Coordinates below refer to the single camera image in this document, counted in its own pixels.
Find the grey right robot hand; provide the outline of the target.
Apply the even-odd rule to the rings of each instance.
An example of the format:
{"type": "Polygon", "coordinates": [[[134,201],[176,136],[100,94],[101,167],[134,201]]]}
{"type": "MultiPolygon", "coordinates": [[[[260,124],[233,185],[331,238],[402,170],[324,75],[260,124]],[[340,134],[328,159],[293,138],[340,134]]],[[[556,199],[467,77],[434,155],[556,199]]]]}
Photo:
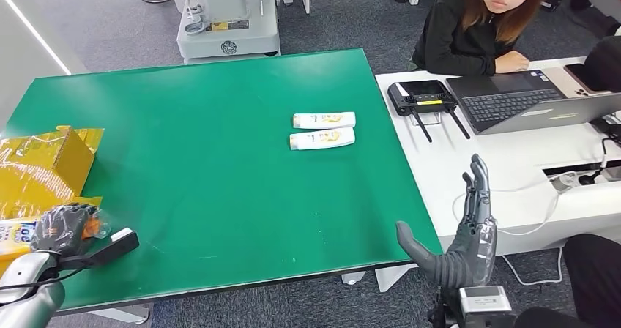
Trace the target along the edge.
{"type": "Polygon", "coordinates": [[[470,168],[472,175],[462,174],[466,182],[464,213],[445,253],[434,255],[414,238],[407,223],[395,223],[402,250],[441,288],[485,286],[494,267],[497,222],[491,214],[488,169],[478,154],[472,155],[470,168]]]}

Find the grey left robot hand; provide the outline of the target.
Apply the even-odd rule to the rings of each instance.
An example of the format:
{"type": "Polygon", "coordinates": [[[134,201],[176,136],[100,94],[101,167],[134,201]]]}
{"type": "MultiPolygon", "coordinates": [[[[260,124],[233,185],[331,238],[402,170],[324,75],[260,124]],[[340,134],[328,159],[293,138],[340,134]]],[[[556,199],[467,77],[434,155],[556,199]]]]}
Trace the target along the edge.
{"type": "Polygon", "coordinates": [[[89,238],[94,236],[84,231],[98,212],[98,206],[80,203],[58,205],[44,212],[36,221],[30,250],[52,251],[64,257],[84,254],[92,242],[89,238]]]}

